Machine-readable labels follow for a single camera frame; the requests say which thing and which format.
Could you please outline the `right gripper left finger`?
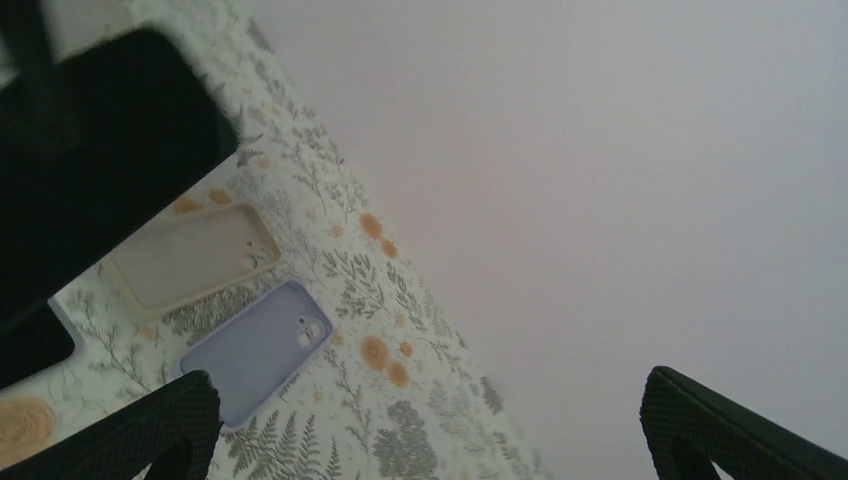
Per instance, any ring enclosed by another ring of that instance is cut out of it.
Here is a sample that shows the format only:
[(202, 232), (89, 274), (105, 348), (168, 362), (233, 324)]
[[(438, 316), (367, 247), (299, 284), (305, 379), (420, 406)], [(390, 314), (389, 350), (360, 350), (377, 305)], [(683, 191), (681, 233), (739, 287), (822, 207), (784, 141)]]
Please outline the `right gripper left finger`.
[(3, 479), (207, 477), (222, 428), (209, 374), (191, 371), (1, 472)]

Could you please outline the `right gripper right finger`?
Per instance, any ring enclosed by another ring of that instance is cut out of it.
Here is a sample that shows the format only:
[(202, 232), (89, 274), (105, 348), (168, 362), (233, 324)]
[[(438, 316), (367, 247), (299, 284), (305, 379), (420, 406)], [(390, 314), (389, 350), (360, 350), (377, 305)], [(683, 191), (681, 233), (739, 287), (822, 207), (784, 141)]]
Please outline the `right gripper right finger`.
[(647, 377), (640, 423), (660, 479), (845, 479), (847, 460), (667, 367)]

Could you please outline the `lilac phone case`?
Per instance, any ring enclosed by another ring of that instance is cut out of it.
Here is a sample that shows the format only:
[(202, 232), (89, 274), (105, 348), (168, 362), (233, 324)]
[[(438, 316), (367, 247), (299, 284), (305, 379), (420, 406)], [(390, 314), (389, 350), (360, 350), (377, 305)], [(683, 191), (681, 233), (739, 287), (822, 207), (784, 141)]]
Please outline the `lilac phone case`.
[(200, 339), (174, 372), (208, 374), (226, 431), (244, 428), (290, 384), (335, 333), (307, 289), (287, 281)]

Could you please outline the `floral table mat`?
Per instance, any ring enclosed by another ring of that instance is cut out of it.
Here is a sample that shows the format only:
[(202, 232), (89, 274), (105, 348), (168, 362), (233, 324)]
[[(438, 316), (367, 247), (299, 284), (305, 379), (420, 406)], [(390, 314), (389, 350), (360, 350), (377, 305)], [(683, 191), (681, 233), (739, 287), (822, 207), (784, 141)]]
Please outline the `floral table mat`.
[(243, 1), (53, 1), (64, 49), (150, 22), (175, 34), (241, 144), (168, 223), (262, 223), (275, 266), (171, 312), (107, 258), (55, 303), (77, 351), (1, 396), (1, 470), (193, 369), (271, 374), (222, 428), (211, 479), (547, 479), (459, 331), (401, 254)]

